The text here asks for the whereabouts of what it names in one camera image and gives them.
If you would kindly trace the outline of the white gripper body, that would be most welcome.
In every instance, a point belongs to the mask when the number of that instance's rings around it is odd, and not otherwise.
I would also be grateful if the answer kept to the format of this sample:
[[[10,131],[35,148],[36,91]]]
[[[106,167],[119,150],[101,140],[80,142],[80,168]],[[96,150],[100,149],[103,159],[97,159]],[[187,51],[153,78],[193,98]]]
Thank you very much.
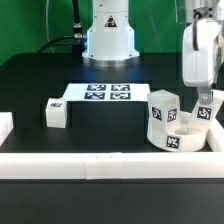
[[[188,87],[211,88],[223,62],[221,25],[207,18],[194,18],[183,34],[182,74]]]

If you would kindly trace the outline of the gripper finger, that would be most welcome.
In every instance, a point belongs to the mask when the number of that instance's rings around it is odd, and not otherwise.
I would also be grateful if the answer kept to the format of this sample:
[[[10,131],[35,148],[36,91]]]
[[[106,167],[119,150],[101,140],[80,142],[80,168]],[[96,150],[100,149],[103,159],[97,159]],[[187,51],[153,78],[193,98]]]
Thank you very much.
[[[212,88],[207,87],[198,87],[199,102],[203,105],[208,105],[213,101]]]

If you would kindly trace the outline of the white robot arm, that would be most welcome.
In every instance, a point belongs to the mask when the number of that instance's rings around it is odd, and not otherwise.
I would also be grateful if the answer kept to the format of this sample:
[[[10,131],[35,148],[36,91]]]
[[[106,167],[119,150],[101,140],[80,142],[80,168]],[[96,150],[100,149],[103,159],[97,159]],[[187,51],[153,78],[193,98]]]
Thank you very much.
[[[128,21],[129,0],[92,0],[83,61],[118,67],[139,57]],[[175,0],[176,21],[186,25],[182,39],[182,77],[198,90],[199,102],[213,101],[212,88],[224,61],[224,0]]]

